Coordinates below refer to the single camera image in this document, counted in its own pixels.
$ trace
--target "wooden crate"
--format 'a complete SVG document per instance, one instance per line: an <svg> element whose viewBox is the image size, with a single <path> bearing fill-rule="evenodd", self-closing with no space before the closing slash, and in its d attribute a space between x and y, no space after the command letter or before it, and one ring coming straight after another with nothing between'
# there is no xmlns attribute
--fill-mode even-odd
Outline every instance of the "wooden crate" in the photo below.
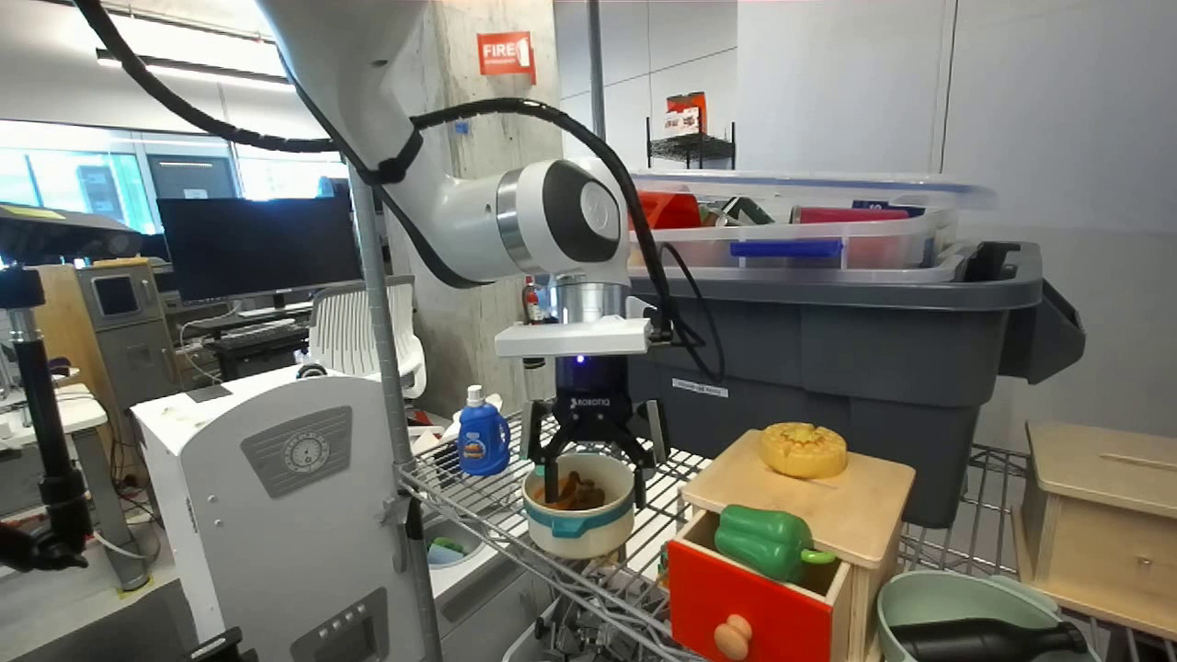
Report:
<svg viewBox="0 0 1177 662"><path fill-rule="evenodd" d="M674 641L710 662L842 662L850 658L850 567L823 592L762 577L710 549L719 516L704 510L668 539ZM743 654L724 654L724 629L743 623Z"/></svg>
<svg viewBox="0 0 1177 662"><path fill-rule="evenodd" d="M699 479L683 486L683 500L704 510L752 505L790 510L811 521L814 539L850 562L846 569L846 658L871 658L876 594L896 569L896 526L917 472L906 462L858 455L834 479L798 480L764 466L757 429L730 445Z"/></svg>
<svg viewBox="0 0 1177 662"><path fill-rule="evenodd" d="M1062 608L1177 641L1177 440L1034 423L1014 549Z"/></svg>

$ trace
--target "wire rack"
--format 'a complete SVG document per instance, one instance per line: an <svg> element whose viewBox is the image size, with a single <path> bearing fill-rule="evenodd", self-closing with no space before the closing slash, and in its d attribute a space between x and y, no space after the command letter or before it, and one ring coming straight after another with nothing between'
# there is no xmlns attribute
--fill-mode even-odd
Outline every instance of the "wire rack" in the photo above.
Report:
<svg viewBox="0 0 1177 662"><path fill-rule="evenodd" d="M415 466L400 480L424 500L427 510L461 521L504 560L549 580L562 598L596 613L640 642L640 658L690 658L668 641L667 594L654 588L663 545L683 526L682 486L705 466L704 455L668 451L668 461L649 475L649 507L636 510L625 551L596 562L562 562L533 549L521 531L521 479L529 461L511 461L493 479L466 479L454 451L415 455Z"/></svg>
<svg viewBox="0 0 1177 662"><path fill-rule="evenodd" d="M640 646L640 654L630 658L690 658L668 641L667 594L640 588L659 580L663 545L687 518L682 486L705 462L710 461L690 451L668 451L668 461L649 475L649 507L636 516L625 556L600 562L562 562L521 537L525 518L520 516L520 505L521 479L533 472L529 461L511 461L509 472L493 479L462 479L456 455L442 450L415 455L415 466L400 479L427 510L461 521L502 556L549 580L562 598L596 613L600 624L630 636ZM1026 451L976 445L953 531L901 526L901 567L1014 572L1012 510L1023 505L1026 466ZM1070 616L1085 624L1106 662L1177 662L1177 642L1171 641L1140 636L1085 613Z"/></svg>

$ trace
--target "table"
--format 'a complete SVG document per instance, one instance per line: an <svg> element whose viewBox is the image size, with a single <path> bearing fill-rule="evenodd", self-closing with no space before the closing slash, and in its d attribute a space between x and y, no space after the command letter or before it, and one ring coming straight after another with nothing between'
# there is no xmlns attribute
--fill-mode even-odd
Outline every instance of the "table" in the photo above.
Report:
<svg viewBox="0 0 1177 662"><path fill-rule="evenodd" d="M106 560L118 572L118 583L124 592L133 592L133 588L147 583L152 572L147 572L145 560L133 560L133 556L139 556L139 539L124 526L120 500L109 486L109 466L106 466L102 437L98 437L98 429L106 425L106 410L87 395L84 383L60 386L54 397L60 397L63 429L76 450L76 462L84 475L87 497L91 497L97 534L106 539L102 549L106 549ZM14 395L3 402L3 410L0 410L0 451L27 450L27 445L36 445L36 435L31 425L31 417L23 410L23 395Z"/></svg>

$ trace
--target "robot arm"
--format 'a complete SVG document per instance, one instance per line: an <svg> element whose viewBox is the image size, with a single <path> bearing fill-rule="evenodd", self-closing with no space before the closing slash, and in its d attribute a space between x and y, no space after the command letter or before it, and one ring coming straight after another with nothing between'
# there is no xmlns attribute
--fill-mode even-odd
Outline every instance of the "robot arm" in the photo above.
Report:
<svg viewBox="0 0 1177 662"><path fill-rule="evenodd" d="M261 0L290 78L354 162L412 218L412 241L445 283L514 273L621 281L625 214L570 162L456 179L410 113L442 92L427 0Z"/></svg>

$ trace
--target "blue bottle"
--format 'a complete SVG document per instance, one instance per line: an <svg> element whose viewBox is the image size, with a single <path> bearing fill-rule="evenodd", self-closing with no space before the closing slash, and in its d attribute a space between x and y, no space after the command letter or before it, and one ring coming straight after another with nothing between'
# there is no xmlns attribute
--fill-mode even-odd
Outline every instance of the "blue bottle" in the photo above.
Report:
<svg viewBox="0 0 1177 662"><path fill-rule="evenodd" d="M466 475L498 475L511 461L511 425L498 403L482 397L475 383L466 391L466 407L461 410L456 461Z"/></svg>

